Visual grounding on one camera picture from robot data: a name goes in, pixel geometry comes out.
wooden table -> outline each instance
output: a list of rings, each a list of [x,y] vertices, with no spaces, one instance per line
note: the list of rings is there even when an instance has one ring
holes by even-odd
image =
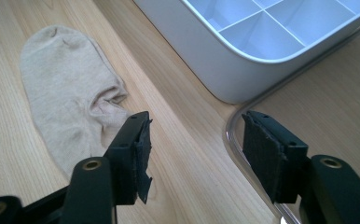
[[[130,96],[121,105],[133,112],[148,110],[154,120],[148,203],[119,206],[120,223],[278,223],[227,152],[225,126],[240,106],[215,99],[131,0],[0,0],[0,195],[17,195],[29,204],[68,184],[33,124],[19,68],[25,41],[57,23],[94,38],[126,83]],[[331,61],[323,61],[323,67],[331,69]],[[325,87],[313,77],[319,69],[307,74],[311,80],[303,85]],[[321,119],[319,128],[311,120],[312,115],[319,118],[314,104],[322,101],[299,94],[305,92],[297,84],[302,77],[256,109],[284,121],[290,130],[299,120],[310,122],[302,127],[331,127],[332,117]],[[346,107],[349,116],[358,106]],[[305,141],[310,136],[306,128],[299,134]],[[310,145],[320,141],[312,136]]]

white plastic organizer tray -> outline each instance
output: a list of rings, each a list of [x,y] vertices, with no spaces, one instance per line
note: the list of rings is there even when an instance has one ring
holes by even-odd
[[[134,0],[207,89],[268,90],[360,26],[360,0]]]

tray compartment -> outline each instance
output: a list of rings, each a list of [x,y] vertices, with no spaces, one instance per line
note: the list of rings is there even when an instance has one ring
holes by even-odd
[[[262,8],[267,8],[272,6],[273,4],[276,4],[282,0],[255,0],[255,2],[261,6]]]
[[[336,0],[283,0],[267,12],[303,44],[328,35],[354,14]]]
[[[217,31],[261,9],[253,0],[189,0],[188,2]]]
[[[236,49],[262,59],[280,59],[304,46],[265,12],[220,32]]]
[[[360,13],[360,0],[338,0],[355,14]]]

clear plastic tray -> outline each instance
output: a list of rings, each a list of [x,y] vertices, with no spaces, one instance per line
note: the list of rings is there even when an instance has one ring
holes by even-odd
[[[314,66],[321,60],[323,60],[326,56],[335,52],[337,49],[343,47],[350,41],[355,40],[360,37],[360,28],[350,37],[346,38],[334,48],[323,53],[317,60],[312,63],[306,64],[303,68],[298,70],[296,73],[292,74],[288,79],[279,83],[275,87],[261,94],[255,100],[252,100],[246,104],[244,104],[240,109],[238,109],[228,120],[228,124],[226,127],[226,137],[228,139],[228,154],[233,159],[233,161],[237,164],[242,173],[246,176],[249,182],[256,189],[258,194],[267,204],[267,206],[272,210],[272,212],[277,216],[284,218],[287,223],[301,223],[298,213],[300,198],[298,198],[297,203],[295,204],[272,204],[268,195],[265,193],[264,189],[260,185],[256,175],[252,171],[247,159],[244,157],[242,153],[242,141],[243,141],[243,132],[244,132],[244,122],[242,120],[242,114],[246,113],[248,110],[252,109],[255,105],[261,102],[268,95],[272,94],[274,91],[280,89],[283,85],[288,83],[293,78],[305,72],[310,67]]]

beige sock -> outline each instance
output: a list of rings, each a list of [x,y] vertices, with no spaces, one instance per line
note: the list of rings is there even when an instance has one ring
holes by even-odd
[[[127,92],[98,44],[60,25],[33,35],[21,53],[23,85],[35,126],[69,178],[74,166],[103,156],[131,114]]]

